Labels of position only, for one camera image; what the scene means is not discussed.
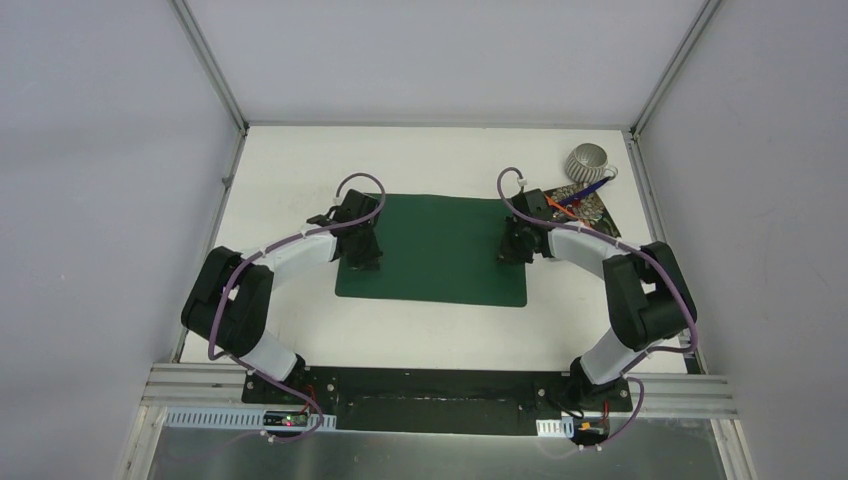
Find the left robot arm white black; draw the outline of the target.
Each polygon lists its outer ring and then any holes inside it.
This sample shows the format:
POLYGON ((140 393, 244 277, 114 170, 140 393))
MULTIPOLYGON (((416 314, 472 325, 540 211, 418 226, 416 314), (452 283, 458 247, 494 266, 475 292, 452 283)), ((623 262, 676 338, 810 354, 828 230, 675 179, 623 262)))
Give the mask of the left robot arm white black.
POLYGON ((309 218, 288 242, 279 241, 245 258, 219 246, 211 250, 188 295, 180 321, 249 367, 268 375, 266 389, 281 404, 305 390, 301 356, 266 328, 272 292, 296 276, 340 259, 355 270, 380 268, 375 226, 380 199, 349 190, 340 204, 309 218))

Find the aluminium frame rail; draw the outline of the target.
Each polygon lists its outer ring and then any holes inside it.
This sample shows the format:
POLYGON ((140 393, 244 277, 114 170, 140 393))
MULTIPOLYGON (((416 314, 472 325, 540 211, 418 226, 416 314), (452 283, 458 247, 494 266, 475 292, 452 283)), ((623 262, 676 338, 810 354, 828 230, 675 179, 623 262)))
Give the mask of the aluminium frame rail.
MULTIPOLYGON (((623 132, 648 229, 654 240, 667 239, 661 208, 639 143, 640 136, 623 132)), ((648 374, 647 400, 640 416, 646 419, 706 420, 726 479, 756 479, 732 389, 726 378, 711 375, 696 349, 683 355, 686 374, 648 374)))

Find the orange plastic fork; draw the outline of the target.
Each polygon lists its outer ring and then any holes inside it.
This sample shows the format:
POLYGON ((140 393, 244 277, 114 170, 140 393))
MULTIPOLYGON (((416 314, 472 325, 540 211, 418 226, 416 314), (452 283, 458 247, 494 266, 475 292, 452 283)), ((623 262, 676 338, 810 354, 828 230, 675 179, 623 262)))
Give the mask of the orange plastic fork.
POLYGON ((547 201, 547 204, 548 204, 551 208, 554 208, 554 209, 558 210, 559 212, 561 212, 563 215, 565 215, 565 216, 566 216, 566 217, 568 217, 568 218, 571 218, 571 219, 577 219, 577 216, 576 216, 576 215, 575 215, 572 211, 570 211, 568 208, 566 208, 566 207, 564 207, 564 206, 560 205, 559 203, 557 203, 557 202, 556 202, 554 199, 552 199, 551 197, 549 197, 549 196, 545 196, 545 199, 546 199, 546 201, 547 201))

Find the right electronics board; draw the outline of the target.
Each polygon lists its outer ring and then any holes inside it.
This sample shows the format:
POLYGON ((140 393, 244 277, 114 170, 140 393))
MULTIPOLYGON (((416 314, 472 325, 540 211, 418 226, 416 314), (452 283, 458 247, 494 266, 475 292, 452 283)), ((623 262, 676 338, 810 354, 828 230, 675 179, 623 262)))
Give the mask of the right electronics board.
POLYGON ((604 418, 584 418, 574 420, 574 440, 588 442, 602 441, 609 436, 610 424, 604 418))

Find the left electronics board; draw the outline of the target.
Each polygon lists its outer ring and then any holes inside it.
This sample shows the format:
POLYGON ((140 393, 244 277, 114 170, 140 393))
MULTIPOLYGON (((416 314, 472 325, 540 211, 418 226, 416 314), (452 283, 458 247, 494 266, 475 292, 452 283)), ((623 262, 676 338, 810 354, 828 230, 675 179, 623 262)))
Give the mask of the left electronics board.
POLYGON ((263 415, 263 425, 266 427, 304 427, 309 422, 310 414, 299 411, 266 411, 263 415))

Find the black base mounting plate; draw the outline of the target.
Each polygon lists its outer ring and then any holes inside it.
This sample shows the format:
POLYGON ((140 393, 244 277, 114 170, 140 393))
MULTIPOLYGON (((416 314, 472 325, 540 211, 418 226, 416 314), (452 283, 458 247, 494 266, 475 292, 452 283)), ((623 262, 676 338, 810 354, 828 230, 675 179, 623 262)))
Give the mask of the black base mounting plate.
POLYGON ((582 386, 565 373, 312 366, 286 385, 316 400, 338 430, 534 436, 562 414, 622 413, 623 380, 582 386))

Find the green placemat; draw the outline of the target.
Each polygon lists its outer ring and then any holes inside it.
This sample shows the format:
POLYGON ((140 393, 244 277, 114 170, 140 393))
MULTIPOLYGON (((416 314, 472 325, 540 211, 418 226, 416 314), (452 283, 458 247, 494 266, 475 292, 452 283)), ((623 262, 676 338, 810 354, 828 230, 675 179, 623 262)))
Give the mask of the green placemat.
POLYGON ((497 261, 507 209, 496 199, 389 194, 377 222, 377 270, 342 260, 339 297, 522 308, 525 266, 497 261))

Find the blue plastic knife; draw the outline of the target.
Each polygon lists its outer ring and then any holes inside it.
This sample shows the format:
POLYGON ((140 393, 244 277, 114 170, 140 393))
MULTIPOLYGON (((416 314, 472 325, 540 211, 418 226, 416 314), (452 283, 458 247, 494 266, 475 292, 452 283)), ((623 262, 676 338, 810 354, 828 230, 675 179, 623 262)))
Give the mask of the blue plastic knife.
POLYGON ((567 197, 563 198, 562 200, 559 200, 558 204, 561 205, 561 206, 566 206, 566 205, 571 204, 575 201, 581 200, 581 199, 587 197, 588 195, 596 192, 598 189, 603 187, 605 184, 607 184, 611 180, 612 180, 612 177, 610 177, 610 176, 604 177, 601 180, 598 180, 598 181, 596 181, 592 184, 587 185, 583 189, 571 194, 570 196, 567 196, 567 197))

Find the black floral square plate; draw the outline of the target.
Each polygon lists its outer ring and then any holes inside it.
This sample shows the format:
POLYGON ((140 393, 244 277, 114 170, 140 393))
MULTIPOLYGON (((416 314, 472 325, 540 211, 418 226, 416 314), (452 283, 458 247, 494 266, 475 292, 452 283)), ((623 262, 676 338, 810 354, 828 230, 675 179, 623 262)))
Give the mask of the black floral square plate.
MULTIPOLYGON (((586 183, 570 184, 570 185, 565 185, 565 186, 560 186, 560 187, 544 190, 543 193, 546 196, 551 197, 552 199, 554 199, 558 203, 559 200, 562 200, 563 198, 570 196, 571 194, 583 189, 587 185, 588 184, 586 184, 586 183)), ((592 229, 599 231, 601 233, 604 233, 608 236, 611 236, 611 237, 614 237, 614 238, 620 238, 621 237, 621 233, 620 233, 620 230, 618 229, 618 226, 614 222, 612 216, 608 212, 605 204, 603 203, 602 199, 600 198, 600 196, 598 195, 597 192, 594 192, 594 193, 588 195, 587 197, 585 197, 581 200, 575 201, 571 204, 568 204, 564 207, 566 207, 570 211, 572 211, 577 216, 577 219, 568 218, 565 215, 563 215, 561 212, 559 212, 558 210, 551 208, 549 206, 549 208, 552 212, 552 218, 553 218, 554 222, 559 222, 559 223, 581 222, 582 224, 585 224, 586 226, 591 227, 592 229)))

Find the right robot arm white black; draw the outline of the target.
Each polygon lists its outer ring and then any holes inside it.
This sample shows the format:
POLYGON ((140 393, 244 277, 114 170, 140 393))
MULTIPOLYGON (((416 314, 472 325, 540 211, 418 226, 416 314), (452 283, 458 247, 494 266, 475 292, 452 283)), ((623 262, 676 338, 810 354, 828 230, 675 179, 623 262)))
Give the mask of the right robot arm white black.
POLYGON ((696 324, 691 294, 667 244, 634 247, 580 223, 557 222, 540 190, 520 191, 505 204, 512 214, 500 262, 530 264, 536 256, 566 261, 604 284, 610 327, 572 363, 567 393, 576 407, 595 408, 608 384, 696 324))

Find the grey ribbed mug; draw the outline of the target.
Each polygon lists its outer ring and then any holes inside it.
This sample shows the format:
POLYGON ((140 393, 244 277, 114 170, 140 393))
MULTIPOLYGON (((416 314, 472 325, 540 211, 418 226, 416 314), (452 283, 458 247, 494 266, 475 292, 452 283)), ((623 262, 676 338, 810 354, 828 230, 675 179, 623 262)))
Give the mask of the grey ribbed mug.
POLYGON ((609 163, 607 152, 602 147, 583 143, 568 154, 565 173, 575 183, 593 184, 616 178, 618 169, 609 163))

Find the electronics board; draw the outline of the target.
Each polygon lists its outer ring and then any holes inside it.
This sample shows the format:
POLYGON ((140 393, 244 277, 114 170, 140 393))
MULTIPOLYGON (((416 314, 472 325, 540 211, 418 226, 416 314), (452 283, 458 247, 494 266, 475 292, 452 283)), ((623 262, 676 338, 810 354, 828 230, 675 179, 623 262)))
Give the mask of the electronics board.
POLYGON ((602 441, 609 436, 610 424, 604 418, 584 418, 574 420, 574 440, 588 442, 602 441))
POLYGON ((263 415, 263 425, 266 427, 304 427, 309 422, 310 414, 299 411, 266 411, 263 415))

